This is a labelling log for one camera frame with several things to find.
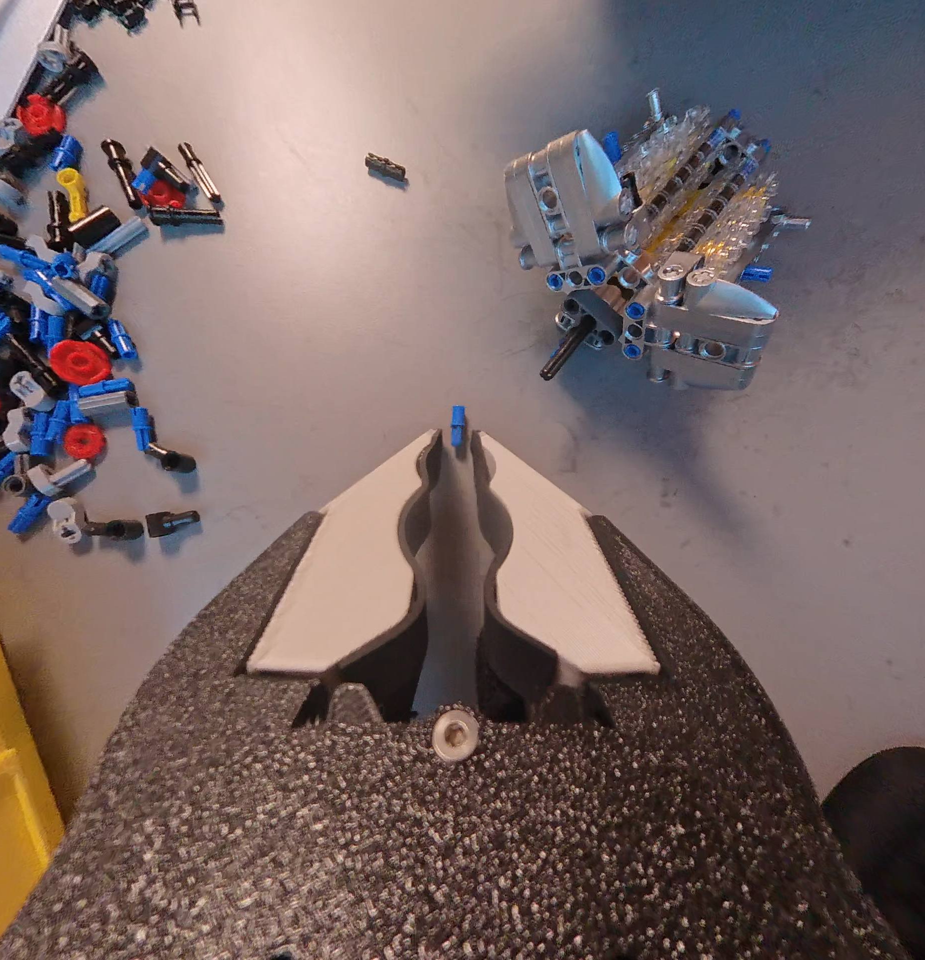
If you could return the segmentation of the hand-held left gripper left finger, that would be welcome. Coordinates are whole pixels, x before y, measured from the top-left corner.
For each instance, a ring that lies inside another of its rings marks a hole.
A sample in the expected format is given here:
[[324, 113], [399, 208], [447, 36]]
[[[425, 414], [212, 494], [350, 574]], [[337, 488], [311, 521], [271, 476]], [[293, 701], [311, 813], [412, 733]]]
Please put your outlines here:
[[418, 555], [431, 530], [443, 432], [425, 431], [318, 511], [244, 670], [364, 686], [380, 714], [411, 714], [427, 653]]

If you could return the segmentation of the grey desk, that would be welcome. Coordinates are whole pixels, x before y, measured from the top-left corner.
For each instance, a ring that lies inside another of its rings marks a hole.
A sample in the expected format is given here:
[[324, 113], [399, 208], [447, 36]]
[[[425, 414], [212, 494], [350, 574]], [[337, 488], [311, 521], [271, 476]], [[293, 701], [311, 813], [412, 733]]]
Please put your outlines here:
[[[192, 143], [222, 230], [151, 230], [117, 315], [179, 477], [109, 435], [93, 519], [199, 526], [79, 548], [20, 539], [0, 498], [0, 631], [69, 819], [167, 645], [305, 512], [454, 404], [631, 538], [743, 654], [820, 795], [925, 745], [925, 2], [167, 2], [81, 30], [72, 112], [94, 204]], [[739, 110], [777, 201], [809, 217], [756, 286], [779, 318], [741, 392], [647, 381], [582, 349], [509, 240], [503, 172], [576, 129]], [[408, 184], [371, 175], [367, 152]]]

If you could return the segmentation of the pile of black links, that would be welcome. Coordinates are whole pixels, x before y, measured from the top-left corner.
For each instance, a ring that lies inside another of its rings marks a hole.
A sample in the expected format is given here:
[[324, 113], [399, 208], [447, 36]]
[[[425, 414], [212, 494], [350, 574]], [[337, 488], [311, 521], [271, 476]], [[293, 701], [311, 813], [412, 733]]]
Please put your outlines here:
[[[156, 1], [67, 1], [64, 12], [70, 19], [90, 25], [109, 17], [127, 32], [134, 33], [147, 24], [156, 4]], [[186, 26], [189, 21], [202, 24], [198, 2], [169, 1], [168, 4], [180, 26]]]

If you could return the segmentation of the yellow plastic bin with parts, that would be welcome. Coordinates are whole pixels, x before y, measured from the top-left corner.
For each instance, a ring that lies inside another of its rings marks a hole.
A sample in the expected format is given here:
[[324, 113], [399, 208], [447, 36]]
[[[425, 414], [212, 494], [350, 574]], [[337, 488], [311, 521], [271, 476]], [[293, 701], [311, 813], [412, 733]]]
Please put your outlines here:
[[0, 639], [0, 914], [43, 877], [64, 824]]

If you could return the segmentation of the pile of mixed building pieces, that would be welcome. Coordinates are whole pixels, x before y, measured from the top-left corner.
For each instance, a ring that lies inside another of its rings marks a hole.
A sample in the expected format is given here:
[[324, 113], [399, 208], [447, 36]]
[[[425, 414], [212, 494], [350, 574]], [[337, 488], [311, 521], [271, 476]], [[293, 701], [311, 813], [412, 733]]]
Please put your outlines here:
[[24, 540], [46, 527], [70, 547], [164, 539], [202, 522], [196, 510], [93, 520], [80, 493], [108, 454], [111, 424], [129, 426], [161, 471], [196, 472], [192, 456], [159, 441], [124, 376], [141, 359], [114, 313], [118, 260], [150, 227], [224, 225], [221, 194], [188, 142], [178, 145], [182, 173], [162, 150], [148, 148], [133, 164], [123, 143], [104, 138], [130, 216], [91, 205], [85, 147], [68, 128], [73, 101], [101, 81], [72, 39], [80, 21], [63, 9], [0, 118], [0, 497], [19, 499], [9, 534]]

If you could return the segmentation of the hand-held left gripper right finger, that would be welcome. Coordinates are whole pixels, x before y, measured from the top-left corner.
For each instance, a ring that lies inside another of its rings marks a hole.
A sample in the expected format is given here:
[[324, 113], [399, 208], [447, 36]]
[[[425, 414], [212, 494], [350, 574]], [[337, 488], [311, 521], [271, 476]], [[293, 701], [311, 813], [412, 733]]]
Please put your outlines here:
[[470, 452], [491, 551], [477, 644], [483, 710], [533, 714], [558, 688], [660, 678], [596, 516], [487, 432], [473, 433]]

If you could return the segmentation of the grey transparent engine model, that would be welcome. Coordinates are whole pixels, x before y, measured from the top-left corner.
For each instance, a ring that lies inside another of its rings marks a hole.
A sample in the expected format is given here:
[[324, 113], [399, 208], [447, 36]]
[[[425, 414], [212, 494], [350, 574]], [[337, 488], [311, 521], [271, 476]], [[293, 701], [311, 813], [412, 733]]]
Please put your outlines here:
[[560, 297], [552, 381], [582, 348], [615, 350], [672, 389], [742, 391], [779, 310], [752, 289], [784, 232], [811, 219], [776, 204], [769, 139], [741, 113], [665, 111], [648, 92], [631, 137], [578, 129], [504, 169], [511, 245]]

